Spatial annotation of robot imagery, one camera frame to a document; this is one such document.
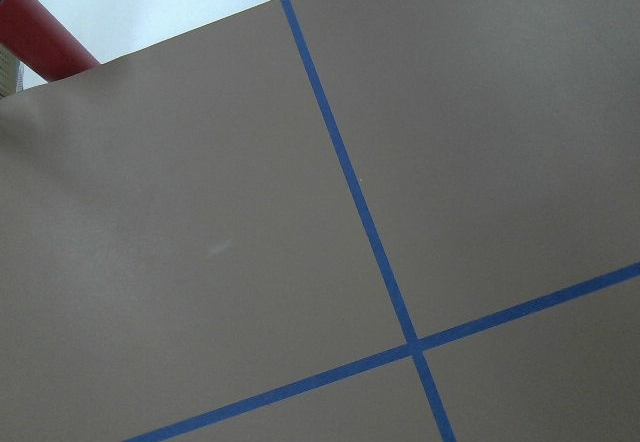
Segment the red cylinder post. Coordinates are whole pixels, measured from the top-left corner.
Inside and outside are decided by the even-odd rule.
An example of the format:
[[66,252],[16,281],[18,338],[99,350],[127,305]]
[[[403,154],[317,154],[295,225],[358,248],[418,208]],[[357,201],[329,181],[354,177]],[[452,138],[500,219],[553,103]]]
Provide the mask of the red cylinder post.
[[1,44],[47,82],[100,65],[38,0],[1,0]]

